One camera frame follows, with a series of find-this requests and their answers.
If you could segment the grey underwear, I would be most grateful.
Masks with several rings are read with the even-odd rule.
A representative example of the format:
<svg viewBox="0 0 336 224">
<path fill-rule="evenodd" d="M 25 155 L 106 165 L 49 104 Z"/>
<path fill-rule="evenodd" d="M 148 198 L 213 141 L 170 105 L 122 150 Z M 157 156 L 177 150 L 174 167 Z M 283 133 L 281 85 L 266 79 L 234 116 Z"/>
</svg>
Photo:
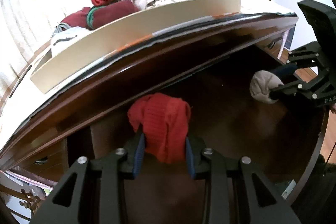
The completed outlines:
<svg viewBox="0 0 336 224">
<path fill-rule="evenodd" d="M 51 39 L 51 55 L 55 57 L 60 52 L 69 48 L 72 44 L 78 42 L 90 33 L 83 27 L 71 27 L 67 30 L 54 34 Z"/>
</svg>

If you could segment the orange-red knit underwear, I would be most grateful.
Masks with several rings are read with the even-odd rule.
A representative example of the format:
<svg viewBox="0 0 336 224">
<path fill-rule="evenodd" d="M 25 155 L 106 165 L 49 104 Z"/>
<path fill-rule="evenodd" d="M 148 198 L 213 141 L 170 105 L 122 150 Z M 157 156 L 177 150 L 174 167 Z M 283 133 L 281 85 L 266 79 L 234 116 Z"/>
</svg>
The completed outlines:
<svg viewBox="0 0 336 224">
<path fill-rule="evenodd" d="M 150 94 L 136 100 L 127 116 L 134 131 L 142 127 L 147 153 L 166 164 L 185 161 L 191 116 L 187 102 L 162 93 Z"/>
</svg>

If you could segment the black phone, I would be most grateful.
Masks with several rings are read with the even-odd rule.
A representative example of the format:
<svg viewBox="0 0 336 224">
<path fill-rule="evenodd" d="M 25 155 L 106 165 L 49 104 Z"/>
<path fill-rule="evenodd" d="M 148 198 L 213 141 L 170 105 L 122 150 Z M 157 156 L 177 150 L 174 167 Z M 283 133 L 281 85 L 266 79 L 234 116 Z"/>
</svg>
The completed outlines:
<svg viewBox="0 0 336 224">
<path fill-rule="evenodd" d="M 31 69 L 32 65 L 30 64 L 22 73 L 22 75 L 19 77 L 19 79 L 17 80 L 16 84 L 13 87 L 13 90 L 11 91 L 9 98 L 11 98 L 14 94 L 14 92 L 17 90 L 17 87 L 19 86 L 19 84 L 22 82 L 22 80 L 24 79 L 25 75 L 29 72 L 29 70 Z"/>
</svg>

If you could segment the beige sock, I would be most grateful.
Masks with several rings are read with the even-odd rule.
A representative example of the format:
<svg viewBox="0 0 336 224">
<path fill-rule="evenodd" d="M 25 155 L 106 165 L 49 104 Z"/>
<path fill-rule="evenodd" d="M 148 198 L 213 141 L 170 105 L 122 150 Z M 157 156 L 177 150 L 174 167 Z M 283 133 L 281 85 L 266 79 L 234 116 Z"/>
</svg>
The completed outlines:
<svg viewBox="0 0 336 224">
<path fill-rule="evenodd" d="M 270 92 L 283 85 L 283 82 L 269 71 L 256 72 L 249 85 L 249 92 L 252 98 L 259 102 L 274 104 L 277 100 L 270 97 Z"/>
</svg>

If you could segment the white orange-print tablecloth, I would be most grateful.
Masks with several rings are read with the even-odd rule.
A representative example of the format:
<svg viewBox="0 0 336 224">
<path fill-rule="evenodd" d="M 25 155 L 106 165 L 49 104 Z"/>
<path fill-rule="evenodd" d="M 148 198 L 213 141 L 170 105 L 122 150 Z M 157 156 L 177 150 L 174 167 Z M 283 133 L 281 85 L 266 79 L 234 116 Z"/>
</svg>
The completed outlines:
<svg viewBox="0 0 336 224">
<path fill-rule="evenodd" d="M 194 20 L 190 23 L 184 23 L 180 26 L 173 27 L 169 30 L 163 30 L 158 35 L 152 37 L 156 38 L 159 35 L 163 35 L 168 33 L 169 31 L 175 31 L 179 30 L 183 27 L 189 27 L 192 25 L 195 25 L 197 23 L 203 23 L 208 22 L 210 20 L 220 19 L 220 18 L 227 18 L 231 15 L 241 15 L 241 14 L 261 14 L 261 13 L 271 13 L 271 14 L 280 14 L 280 15 L 293 15 L 294 11 L 292 9 L 289 9 L 287 7 L 284 7 L 282 5 L 279 5 L 278 3 L 274 1 L 268 1 L 268 0 L 241 0 L 241 10 L 239 13 L 235 14 L 228 14 L 225 16 L 218 16 L 216 18 L 201 18 L 198 20 Z M 7 104 L 5 106 L 5 109 L 2 113 L 1 119 L 5 120 L 6 118 L 15 118 L 20 121 L 26 119 L 38 106 L 38 102 L 44 102 L 47 99 L 48 95 L 54 94 L 57 91 L 59 91 L 62 87 L 64 87 L 67 83 L 69 83 L 71 80 L 74 80 L 75 77 L 82 75 L 83 73 L 87 72 L 89 69 L 91 69 L 93 66 L 102 63 L 103 61 L 109 59 L 110 57 L 115 57 L 119 52 L 123 52 L 126 49 L 135 46 L 136 44 L 133 44 L 131 46 L 128 46 L 124 48 L 121 51 L 111 53 L 106 57 L 103 57 L 97 61 L 94 61 L 90 65 L 87 65 L 85 68 L 80 69 L 58 85 L 56 85 L 54 88 L 49 90 L 47 93 L 42 93 L 31 81 L 30 77 L 33 73 L 33 71 L 40 67 L 40 65 L 44 64 L 46 61 L 48 61 L 52 55 L 51 55 L 51 48 L 45 49 L 41 56 L 33 63 L 33 67 L 29 70 L 28 76 L 23 79 L 23 82 L 21 85 L 19 85 L 18 89 L 15 91 L 12 98 L 10 98 L 7 101 Z"/>
</svg>

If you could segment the green underwear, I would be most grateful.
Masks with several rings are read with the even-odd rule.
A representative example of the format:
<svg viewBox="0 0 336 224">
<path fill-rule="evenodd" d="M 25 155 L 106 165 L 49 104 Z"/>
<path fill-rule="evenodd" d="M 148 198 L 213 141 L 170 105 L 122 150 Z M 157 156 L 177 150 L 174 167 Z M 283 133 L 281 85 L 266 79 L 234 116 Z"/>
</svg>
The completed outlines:
<svg viewBox="0 0 336 224">
<path fill-rule="evenodd" d="M 95 30 L 101 26 L 101 7 L 92 7 L 86 17 L 86 23 L 90 30 Z"/>
</svg>

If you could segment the dark red garment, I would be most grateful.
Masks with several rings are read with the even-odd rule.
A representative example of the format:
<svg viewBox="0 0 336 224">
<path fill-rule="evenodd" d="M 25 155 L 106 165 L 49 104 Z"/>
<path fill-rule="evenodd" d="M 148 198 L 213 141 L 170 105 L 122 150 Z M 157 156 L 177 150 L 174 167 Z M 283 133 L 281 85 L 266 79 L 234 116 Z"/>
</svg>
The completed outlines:
<svg viewBox="0 0 336 224">
<path fill-rule="evenodd" d="M 91 8 L 92 7 L 84 7 L 80 11 L 66 16 L 62 20 L 62 23 L 66 23 L 71 27 L 83 27 L 90 30 L 86 23 L 86 17 Z M 131 3 L 131 1 L 118 1 L 107 6 L 101 6 L 100 27 L 138 11 L 139 9 L 136 8 L 135 5 Z"/>
</svg>

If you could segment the shallow cardboard tray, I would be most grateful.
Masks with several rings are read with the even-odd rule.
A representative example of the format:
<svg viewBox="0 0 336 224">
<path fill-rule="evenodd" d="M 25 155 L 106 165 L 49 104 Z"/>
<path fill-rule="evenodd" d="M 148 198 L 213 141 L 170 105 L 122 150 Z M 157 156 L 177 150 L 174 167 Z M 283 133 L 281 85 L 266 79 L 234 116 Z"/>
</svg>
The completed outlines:
<svg viewBox="0 0 336 224">
<path fill-rule="evenodd" d="M 136 12 L 85 35 L 58 39 L 57 45 L 63 49 L 35 69 L 30 79 L 42 93 L 47 93 L 94 61 L 152 38 L 163 30 L 240 10 L 241 0 L 180 0 Z"/>
</svg>

